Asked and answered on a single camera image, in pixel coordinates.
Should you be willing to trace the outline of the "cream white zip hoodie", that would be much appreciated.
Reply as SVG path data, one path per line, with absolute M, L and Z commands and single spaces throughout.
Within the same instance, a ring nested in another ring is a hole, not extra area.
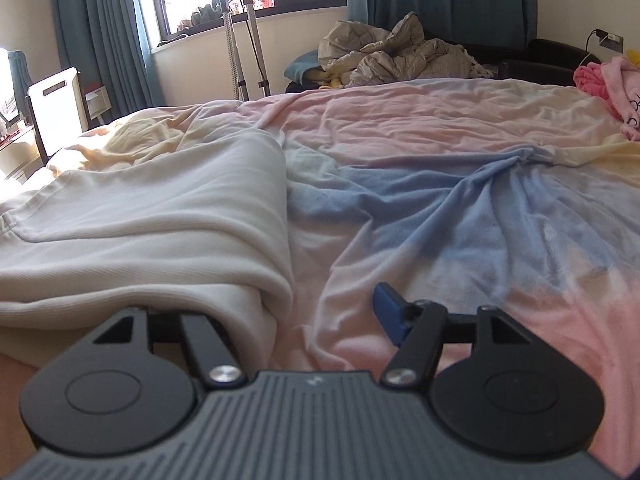
M 293 278 L 279 143 L 245 131 L 1 207 L 1 351 L 43 366 L 129 306 L 209 315 L 259 370 Z

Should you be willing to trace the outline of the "pastel rainbow bed sheet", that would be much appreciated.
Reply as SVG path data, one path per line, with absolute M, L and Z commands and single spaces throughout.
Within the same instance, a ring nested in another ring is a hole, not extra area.
M 593 454 L 620 474 L 638 466 L 639 145 L 601 100 L 434 79 L 149 108 L 90 132 L 2 205 L 69 171 L 245 131 L 285 161 L 293 299 L 266 365 L 379 373 L 393 353 L 371 307 L 382 281 L 460 313 L 502 307 L 602 388 Z M 40 367 L 1 351 L 4 469 L 26 451 L 17 390 Z

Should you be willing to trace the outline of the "white dressing table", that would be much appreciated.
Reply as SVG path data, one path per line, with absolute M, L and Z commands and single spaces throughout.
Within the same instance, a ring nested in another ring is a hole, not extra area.
M 24 184 L 38 169 L 42 161 L 32 127 L 17 130 L 1 143 L 1 180 Z

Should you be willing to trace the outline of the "pink fluffy garment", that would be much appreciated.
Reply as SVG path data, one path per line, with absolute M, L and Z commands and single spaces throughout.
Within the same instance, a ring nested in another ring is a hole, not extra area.
M 605 63 L 589 62 L 574 71 L 576 87 L 605 102 L 622 123 L 623 135 L 639 141 L 639 65 L 626 55 Z

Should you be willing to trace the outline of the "teal curtain left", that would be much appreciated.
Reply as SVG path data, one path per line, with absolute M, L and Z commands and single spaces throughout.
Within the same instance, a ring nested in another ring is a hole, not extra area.
M 141 0 L 51 0 L 58 58 L 104 87 L 113 117 L 165 104 Z

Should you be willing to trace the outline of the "teal cloth under jacket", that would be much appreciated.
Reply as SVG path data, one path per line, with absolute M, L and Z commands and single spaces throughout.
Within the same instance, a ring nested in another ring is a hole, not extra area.
M 305 74 L 310 70 L 321 70 L 321 64 L 318 59 L 318 50 L 311 50 L 299 55 L 293 62 L 285 67 L 283 75 L 289 81 L 296 84 L 302 84 Z

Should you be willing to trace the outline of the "beige crumpled quilted jacket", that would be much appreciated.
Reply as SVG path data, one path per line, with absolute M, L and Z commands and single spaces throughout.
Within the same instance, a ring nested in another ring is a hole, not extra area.
M 494 76 L 464 47 L 425 37 L 418 16 L 406 14 L 391 30 L 339 21 L 321 40 L 322 70 L 347 87 L 430 78 Z

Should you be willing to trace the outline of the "cream chair with black frame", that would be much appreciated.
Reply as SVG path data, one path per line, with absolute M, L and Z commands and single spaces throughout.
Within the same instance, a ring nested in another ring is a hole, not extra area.
M 90 128 L 86 97 L 75 67 L 30 86 L 26 100 L 43 166 Z

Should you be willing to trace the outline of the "wall power socket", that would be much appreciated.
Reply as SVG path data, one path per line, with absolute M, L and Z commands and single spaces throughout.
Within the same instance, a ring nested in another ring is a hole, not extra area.
M 607 32 L 606 30 L 597 28 L 595 31 L 599 41 L 599 46 L 614 52 L 624 52 L 624 37 L 614 34 L 614 32 Z

